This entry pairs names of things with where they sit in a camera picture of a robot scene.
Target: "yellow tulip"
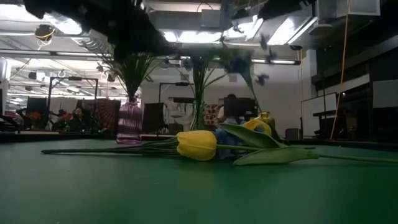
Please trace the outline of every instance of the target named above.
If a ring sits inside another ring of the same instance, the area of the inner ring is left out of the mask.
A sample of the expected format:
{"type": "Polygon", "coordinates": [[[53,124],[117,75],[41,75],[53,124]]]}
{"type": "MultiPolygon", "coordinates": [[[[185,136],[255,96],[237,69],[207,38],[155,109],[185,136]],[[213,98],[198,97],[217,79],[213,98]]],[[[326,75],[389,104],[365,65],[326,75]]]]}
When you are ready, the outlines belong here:
{"type": "Polygon", "coordinates": [[[209,161],[216,155],[217,139],[210,131],[185,131],[177,134],[177,152],[198,161],[209,161]]]}
{"type": "Polygon", "coordinates": [[[250,121],[247,121],[243,124],[245,128],[248,128],[250,130],[254,130],[257,126],[261,125],[264,128],[264,133],[271,135],[272,130],[269,127],[269,125],[265,122],[260,121],[259,119],[252,119],[250,121]]]}

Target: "pink glass vase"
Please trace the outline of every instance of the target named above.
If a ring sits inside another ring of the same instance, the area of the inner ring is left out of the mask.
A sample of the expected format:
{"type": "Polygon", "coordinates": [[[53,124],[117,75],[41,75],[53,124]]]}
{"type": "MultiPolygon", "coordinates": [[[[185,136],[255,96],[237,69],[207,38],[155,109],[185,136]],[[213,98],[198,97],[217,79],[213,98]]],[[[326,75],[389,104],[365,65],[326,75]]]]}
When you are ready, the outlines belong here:
{"type": "Polygon", "coordinates": [[[136,102],[127,102],[119,110],[118,144],[140,144],[142,110],[136,102]]]}

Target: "desk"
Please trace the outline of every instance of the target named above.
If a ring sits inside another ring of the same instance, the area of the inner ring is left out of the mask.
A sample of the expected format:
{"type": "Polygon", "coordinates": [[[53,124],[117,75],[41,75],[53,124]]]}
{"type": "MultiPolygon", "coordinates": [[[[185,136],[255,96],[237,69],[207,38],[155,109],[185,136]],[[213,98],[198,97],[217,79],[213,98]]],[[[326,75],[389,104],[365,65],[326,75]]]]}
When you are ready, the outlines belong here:
{"type": "MultiPolygon", "coordinates": [[[[135,156],[41,155],[111,140],[0,144],[0,223],[397,223],[398,166],[319,159],[236,167],[135,156]]],[[[334,146],[318,151],[398,159],[334,146]]]]}

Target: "flower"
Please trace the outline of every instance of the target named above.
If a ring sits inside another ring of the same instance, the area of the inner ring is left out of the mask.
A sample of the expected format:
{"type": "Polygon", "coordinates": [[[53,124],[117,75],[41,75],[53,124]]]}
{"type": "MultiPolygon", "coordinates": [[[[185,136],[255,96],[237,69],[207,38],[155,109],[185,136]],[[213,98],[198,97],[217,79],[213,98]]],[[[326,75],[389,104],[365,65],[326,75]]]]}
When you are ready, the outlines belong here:
{"type": "Polygon", "coordinates": [[[182,156],[209,161],[216,154],[217,139],[211,131],[185,131],[177,134],[177,152],[182,156]]]}
{"type": "Polygon", "coordinates": [[[265,122],[262,122],[258,119],[252,119],[252,120],[244,123],[243,126],[250,130],[263,132],[265,134],[268,134],[269,136],[272,135],[271,127],[268,124],[266,124],[265,122]]]}

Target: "green table surface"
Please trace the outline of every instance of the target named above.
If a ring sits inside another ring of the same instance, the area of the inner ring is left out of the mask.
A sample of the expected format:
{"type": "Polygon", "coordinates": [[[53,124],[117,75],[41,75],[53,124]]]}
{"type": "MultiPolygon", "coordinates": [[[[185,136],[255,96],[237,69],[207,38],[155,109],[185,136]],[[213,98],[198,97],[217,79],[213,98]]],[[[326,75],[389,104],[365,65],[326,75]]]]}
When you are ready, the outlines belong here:
{"type": "MultiPolygon", "coordinates": [[[[398,223],[398,166],[319,159],[233,166],[124,155],[41,155],[114,141],[0,144],[0,223],[398,223]]],[[[398,153],[318,146],[398,159],[398,153]]]]}

